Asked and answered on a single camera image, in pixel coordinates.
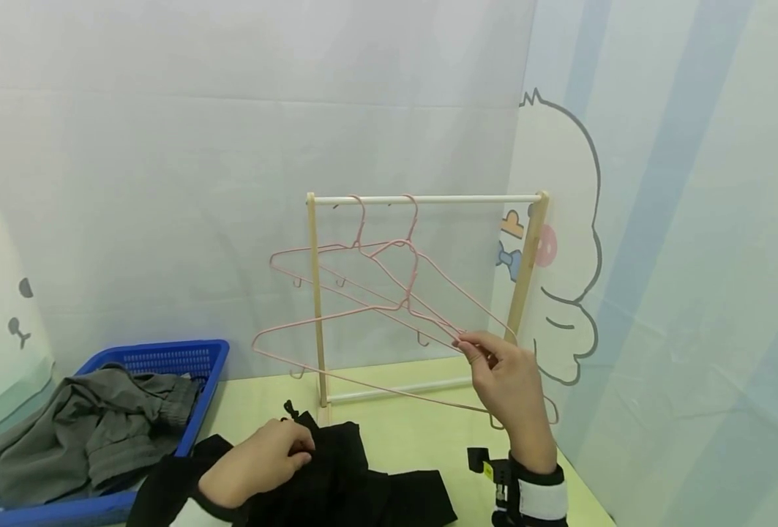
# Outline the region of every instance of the right hand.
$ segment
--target right hand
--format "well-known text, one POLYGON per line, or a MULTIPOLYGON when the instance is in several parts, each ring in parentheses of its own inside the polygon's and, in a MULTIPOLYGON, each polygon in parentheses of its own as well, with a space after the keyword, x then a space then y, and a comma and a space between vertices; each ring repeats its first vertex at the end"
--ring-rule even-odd
POLYGON ((488 332, 462 333, 454 345, 471 364, 479 400, 506 428, 515 460, 538 474, 554 472, 556 441, 534 355, 488 332))

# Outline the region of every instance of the table surface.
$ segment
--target table surface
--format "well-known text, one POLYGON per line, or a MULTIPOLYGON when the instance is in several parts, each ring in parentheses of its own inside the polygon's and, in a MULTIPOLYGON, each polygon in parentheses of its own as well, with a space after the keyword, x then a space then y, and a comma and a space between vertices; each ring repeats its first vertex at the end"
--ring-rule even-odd
MULTIPOLYGON (((400 386, 441 379, 466 377, 464 357, 402 364, 351 368, 340 371, 346 377, 384 386, 400 386)), ((285 416, 283 403, 292 400, 296 410, 310 411, 318 419, 318 378, 307 373, 295 379, 289 375, 226 381, 218 386, 200 438, 218 433, 239 443, 272 418, 285 416)), ((333 395, 363 392, 368 388, 329 378, 333 395)), ((469 386, 441 389, 428 394, 435 399, 479 405, 469 386)), ((488 415, 475 411, 426 403, 401 396, 355 403, 334 403, 332 422, 359 423, 362 442, 372 470, 390 474, 439 470, 459 521, 454 526, 490 525, 494 505, 494 484, 468 470, 466 449, 487 447, 493 458, 503 458, 509 440, 503 431, 490 427, 488 415)), ((605 527, 615 523, 579 478, 570 462, 559 453, 570 500, 568 523, 572 527, 605 527)))

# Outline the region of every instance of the pink wire hanger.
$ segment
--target pink wire hanger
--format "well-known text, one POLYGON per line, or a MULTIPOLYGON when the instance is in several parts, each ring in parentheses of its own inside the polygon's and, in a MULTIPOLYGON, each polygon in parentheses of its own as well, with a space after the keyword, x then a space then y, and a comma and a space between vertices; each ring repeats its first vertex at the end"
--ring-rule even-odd
MULTIPOLYGON (((409 392, 404 392, 403 390, 399 390, 399 389, 386 388, 384 386, 378 386, 376 384, 370 384, 370 383, 366 383, 366 382, 362 382, 362 381, 356 381, 356 379, 344 377, 342 375, 339 375, 338 373, 331 373, 331 372, 326 371, 326 370, 319 370, 317 367, 312 367, 312 366, 304 364, 304 362, 297 362, 297 361, 293 361, 293 360, 290 360, 290 359, 284 359, 284 357, 282 357, 282 356, 278 356, 278 355, 274 355, 274 354, 268 353, 268 351, 263 351, 263 350, 261 350, 260 348, 257 347, 257 340, 259 340, 261 335, 266 334, 266 333, 277 332, 280 329, 287 329, 287 328, 296 327, 296 326, 304 326, 304 325, 307 325, 307 324, 313 324, 313 323, 318 322, 318 321, 328 321, 328 320, 333 320, 333 318, 341 318, 341 317, 345 317, 345 316, 349 316, 349 315, 356 315, 356 314, 363 313, 363 312, 366 312, 366 311, 376 311, 377 313, 379 313, 381 315, 385 315, 385 316, 388 316, 389 318, 392 318, 393 321, 398 322, 399 324, 401 324, 403 326, 406 326, 406 327, 409 327, 410 329, 413 329, 413 331, 415 331, 417 333, 418 344, 420 344, 420 345, 428 345, 429 344, 429 343, 422 343, 422 341, 421 341, 421 335, 425 334, 431 340, 434 340, 437 343, 445 345, 446 348, 450 348, 450 349, 456 351, 453 345, 445 343, 443 340, 439 340, 438 338, 433 337, 431 334, 423 332, 420 328, 412 326, 410 323, 406 323, 404 321, 401 321, 399 318, 396 318, 393 315, 390 315, 390 312, 400 311, 401 309, 403 309, 405 307, 406 310, 410 313, 410 315, 412 315, 412 316, 414 316, 416 318, 421 318, 421 320, 423 320, 423 321, 431 322, 431 323, 435 324, 439 329, 442 329, 442 331, 444 331, 451 338, 451 340, 456 339, 457 336, 459 335, 459 333, 462 332, 461 329, 459 329, 456 326, 452 325, 450 322, 448 322, 445 319, 445 317, 440 316, 436 310, 434 310, 426 302, 424 302, 419 297, 417 297, 417 295, 412 293, 412 287, 414 286, 416 278, 417 278, 418 262, 419 262, 419 260, 421 258, 426 260, 429 263, 429 265, 431 265, 439 273, 440 276, 442 276, 446 281, 448 281, 448 283, 450 283, 455 289, 460 291, 460 293, 462 295, 464 295, 465 298, 470 299, 477 307, 479 307, 479 309, 482 309, 483 311, 485 311, 491 318, 493 318, 494 321, 498 322, 500 326, 505 328, 506 331, 511 332, 512 335, 515 334, 512 331, 511 328, 509 328, 503 321, 500 321, 499 318, 496 318, 493 315, 493 313, 490 312, 488 309, 485 309, 485 306, 483 306, 482 304, 479 303, 479 301, 474 299, 472 297, 472 295, 468 294, 465 291, 465 289, 462 289, 459 284, 454 282, 450 277, 446 276, 446 274, 441 270, 441 268, 438 267, 438 265, 429 256, 424 255, 423 253, 419 252, 415 248, 415 245, 411 241, 411 237, 412 237, 412 233, 414 233, 414 231, 415 231, 415 227, 416 227, 416 224, 417 224, 418 204, 417 204, 417 201, 415 200, 414 196, 409 195, 409 194, 404 194, 404 196, 406 198, 409 198, 410 201, 412 202, 412 204, 415 206, 415 215, 412 217, 411 226, 409 228, 409 232, 407 233, 405 239, 395 239, 395 240, 389 240, 389 241, 384 241, 384 242, 362 244, 362 230, 365 227, 365 217, 366 217, 365 204, 362 202, 362 199, 358 195, 350 195, 350 198, 354 198, 354 199, 356 199, 359 202, 359 205, 361 206, 361 209, 362 209, 362 216, 360 218, 359 228, 357 228, 357 230, 356 230, 356 238, 354 239, 354 242, 352 242, 351 245, 326 244, 326 245, 318 246, 318 251, 320 252, 320 254, 326 253, 326 252, 338 251, 338 250, 357 249, 361 255, 366 256, 371 261, 376 262, 378 264, 378 266, 380 267, 380 269, 384 272, 384 274, 386 276, 388 276, 392 280, 392 282, 394 282, 395 284, 398 284, 398 286, 403 288, 403 292, 404 292, 403 299, 401 299, 399 301, 399 303, 396 303, 396 304, 393 304, 393 305, 367 304, 367 303, 365 303, 365 302, 363 302, 363 301, 361 301, 359 299, 356 299, 356 298, 352 297, 349 294, 345 294, 345 293, 343 293, 343 292, 341 292, 341 291, 339 291, 337 289, 333 289, 333 288, 330 288, 330 287, 328 287, 326 285, 319 284, 321 288, 326 289, 328 291, 332 291, 335 294, 339 294, 339 295, 345 297, 346 299, 350 299, 350 300, 354 301, 355 303, 360 304, 362 307, 360 307, 359 309, 345 311, 345 312, 337 313, 337 314, 334 314, 334 315, 325 315, 325 316, 317 317, 317 318, 309 318, 309 320, 306 320, 306 321, 293 322, 293 323, 285 324, 285 325, 282 325, 282 326, 275 326, 275 327, 272 327, 272 328, 265 329, 264 331, 259 332, 259 333, 257 333, 257 335, 255 335, 254 340, 251 343, 252 349, 254 351, 256 351, 256 353, 258 353, 258 354, 271 357, 271 359, 276 359, 276 360, 279 360, 281 362, 287 362, 287 364, 300 367, 301 371, 300 371, 300 374, 297 375, 297 376, 295 376, 290 371, 290 374, 293 377, 295 377, 295 378, 301 378, 302 376, 304 376, 304 372, 306 370, 310 370, 310 371, 313 371, 313 372, 322 373, 322 374, 327 375, 329 377, 339 378, 339 379, 341 379, 341 381, 347 381, 347 382, 351 382, 351 383, 355 383, 355 384, 361 384, 363 386, 367 386, 367 387, 370 387, 370 388, 373 388, 373 389, 380 389, 380 390, 383 390, 384 392, 394 393, 396 395, 405 395, 405 396, 412 397, 412 398, 418 399, 418 400, 426 400, 426 401, 429 401, 429 403, 437 403, 437 404, 442 404, 442 405, 454 406, 454 407, 465 409, 465 410, 481 411, 481 412, 484 412, 484 413, 488 413, 487 410, 485 410, 483 408, 479 408, 477 406, 462 405, 462 404, 457 404, 457 403, 449 403, 449 401, 432 399, 432 398, 428 398, 428 397, 425 397, 425 396, 422 396, 422 395, 417 395, 417 394, 412 394, 412 393, 409 393, 409 392), (388 249, 390 246, 402 246, 402 245, 405 245, 405 246, 409 247, 410 251, 415 256, 415 260, 414 260, 414 263, 413 263, 413 266, 412 266, 412 272, 411 272, 411 276, 410 276, 410 281, 407 284, 401 283, 383 265, 383 263, 380 262, 377 259, 377 256, 380 253, 382 253, 384 250, 388 249), (370 254, 368 254, 368 253, 366 253, 364 251, 365 248, 371 248, 371 247, 377 247, 378 249, 374 250, 370 254), (415 299, 419 304, 421 304, 423 307, 425 307, 425 309, 427 311, 429 311, 433 316, 428 316, 428 315, 425 315, 425 314, 423 314, 423 313, 421 313, 419 311, 413 310, 412 306, 411 306, 411 300, 412 299, 415 299)), ((305 251, 305 250, 311 250, 311 247, 301 247, 301 248, 296 248, 296 249, 277 251, 276 253, 272 254, 272 256, 270 257, 269 265, 270 265, 270 267, 272 267, 273 269, 276 269, 279 272, 287 274, 290 277, 294 277, 295 281, 293 283, 294 283, 294 285, 296 287, 301 287, 301 284, 304 281, 307 282, 307 283, 312 283, 312 281, 310 281, 309 278, 306 278, 306 277, 301 276, 299 274, 296 274, 294 272, 290 272, 287 269, 274 264, 274 259, 277 256, 279 256, 279 255, 295 253, 295 252, 300 252, 300 251, 305 251)), ((361 288, 362 290, 365 290, 368 293, 376 295, 378 298, 382 298, 384 300, 392 302, 391 299, 388 299, 384 295, 378 294, 377 292, 375 292, 374 290, 372 290, 370 288, 367 288, 367 287, 365 287, 365 286, 363 286, 361 284, 358 284, 358 283, 355 283, 354 281, 351 281, 347 277, 341 275, 340 273, 338 273, 336 271, 333 271, 331 268, 329 268, 327 266, 320 265, 319 267, 321 267, 324 271, 331 272, 335 277, 337 277, 337 281, 335 281, 335 284, 337 284, 338 288, 342 288, 342 287, 344 287, 344 285, 346 283, 350 283, 351 285, 354 285, 357 288, 361 288)), ((550 400, 548 397, 544 396, 544 399, 550 401, 550 404, 553 407, 553 410, 555 412, 555 419, 552 421, 552 423, 555 424, 559 420, 558 408, 556 407, 555 403, 552 400, 550 400)), ((495 427, 493 418, 492 418, 492 426, 495 427)))

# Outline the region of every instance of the finger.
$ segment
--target finger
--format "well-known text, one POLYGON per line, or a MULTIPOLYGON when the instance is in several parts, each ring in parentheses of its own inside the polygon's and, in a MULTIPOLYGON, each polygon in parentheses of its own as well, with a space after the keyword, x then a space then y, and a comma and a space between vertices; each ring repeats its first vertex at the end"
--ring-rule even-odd
POLYGON ((300 444, 302 449, 315 450, 315 441, 310 429, 296 422, 292 422, 292 426, 289 427, 289 444, 300 444))
POLYGON ((465 354, 468 364, 471 365, 471 377, 474 382, 487 382, 492 375, 492 370, 488 367, 488 359, 482 350, 471 343, 464 342, 464 340, 459 343, 459 349, 462 354, 465 354))
POLYGON ((298 454, 289 456, 289 463, 292 465, 294 472, 300 471, 312 460, 313 456, 311 456, 309 452, 299 452, 298 454))
POLYGON ((459 340, 464 340, 464 342, 474 345, 481 345, 491 354, 494 354, 498 361, 504 360, 508 355, 513 354, 513 351, 519 351, 516 345, 507 343, 489 332, 462 333, 459 335, 459 340))

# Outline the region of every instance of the wooden post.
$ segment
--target wooden post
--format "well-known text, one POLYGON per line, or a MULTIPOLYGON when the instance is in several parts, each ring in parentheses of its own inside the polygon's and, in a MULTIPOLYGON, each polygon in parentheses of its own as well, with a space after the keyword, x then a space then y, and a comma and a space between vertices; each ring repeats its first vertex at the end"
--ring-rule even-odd
MULTIPOLYGON (((321 318, 321 284, 318 282, 318 226, 315 222, 315 194, 307 194, 307 221, 310 222, 310 265, 313 268, 313 304, 315 317, 321 318)), ((315 348, 318 352, 318 369, 324 370, 324 329, 322 321, 315 322, 315 348)), ((318 374, 318 406, 327 406, 327 376, 318 374)))
POLYGON ((532 206, 532 215, 529 217, 529 226, 527 227, 526 237, 523 239, 523 258, 520 261, 520 269, 517 270, 515 292, 512 293, 509 320, 506 322, 506 326, 511 331, 506 329, 504 338, 512 344, 517 344, 515 337, 520 331, 520 322, 523 319, 523 306, 526 305, 526 295, 529 293, 529 283, 532 281, 532 270, 535 267, 535 255, 538 253, 538 244, 542 238, 546 209, 550 204, 549 194, 544 190, 538 194, 542 196, 542 199, 535 201, 535 204, 532 206))

